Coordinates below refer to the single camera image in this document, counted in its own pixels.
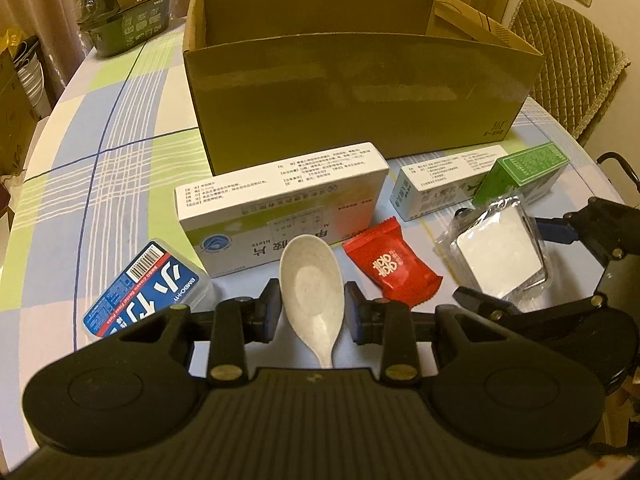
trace chair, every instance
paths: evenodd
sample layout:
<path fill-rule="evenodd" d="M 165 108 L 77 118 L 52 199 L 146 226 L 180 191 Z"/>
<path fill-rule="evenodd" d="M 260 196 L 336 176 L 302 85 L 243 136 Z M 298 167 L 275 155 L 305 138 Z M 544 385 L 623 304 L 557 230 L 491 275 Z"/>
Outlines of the chair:
<path fill-rule="evenodd" d="M 521 0 L 509 28 L 546 58 L 530 95 L 584 144 L 629 58 L 583 15 L 555 0 Z"/>

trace red candy wrapper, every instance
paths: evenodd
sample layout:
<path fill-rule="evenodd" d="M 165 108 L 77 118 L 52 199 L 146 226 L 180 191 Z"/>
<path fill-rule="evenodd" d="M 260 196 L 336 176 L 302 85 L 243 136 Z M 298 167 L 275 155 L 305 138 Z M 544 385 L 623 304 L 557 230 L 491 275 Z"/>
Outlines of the red candy wrapper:
<path fill-rule="evenodd" d="M 382 295 L 409 307 L 427 301 L 440 288 L 442 276 L 411 250 L 396 217 L 367 229 L 342 244 L 358 268 L 382 288 Z"/>

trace white plastic spoon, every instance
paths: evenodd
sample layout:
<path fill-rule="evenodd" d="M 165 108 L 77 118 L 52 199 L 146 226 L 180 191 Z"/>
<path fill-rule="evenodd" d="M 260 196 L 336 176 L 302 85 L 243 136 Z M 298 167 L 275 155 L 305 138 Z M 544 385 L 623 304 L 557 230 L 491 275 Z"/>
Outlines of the white plastic spoon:
<path fill-rule="evenodd" d="M 344 292 L 331 248 L 313 235 L 290 241 L 280 257 L 280 290 L 293 330 L 316 354 L 321 368 L 332 368 L 331 353 L 344 317 Z"/>

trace blue and white box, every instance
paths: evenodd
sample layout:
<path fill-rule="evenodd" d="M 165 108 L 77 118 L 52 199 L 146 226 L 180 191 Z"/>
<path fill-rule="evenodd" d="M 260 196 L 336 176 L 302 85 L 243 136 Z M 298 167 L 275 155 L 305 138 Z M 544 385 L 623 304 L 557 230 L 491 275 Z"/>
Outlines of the blue and white box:
<path fill-rule="evenodd" d="M 92 336 L 105 337 L 174 304 L 201 312 L 212 310 L 215 301 L 207 273 L 155 238 L 111 283 L 82 322 Z"/>

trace open cardboard box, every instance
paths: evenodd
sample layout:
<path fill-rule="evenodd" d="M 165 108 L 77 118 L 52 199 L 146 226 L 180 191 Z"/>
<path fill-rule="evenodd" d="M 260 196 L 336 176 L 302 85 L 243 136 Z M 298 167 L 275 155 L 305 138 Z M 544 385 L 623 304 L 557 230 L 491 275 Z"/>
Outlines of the open cardboard box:
<path fill-rule="evenodd" d="M 543 63 L 459 0 L 191 0 L 183 51 L 214 174 L 502 140 Z"/>
<path fill-rule="evenodd" d="M 0 52 L 0 175 L 22 171 L 38 118 L 9 50 Z"/>

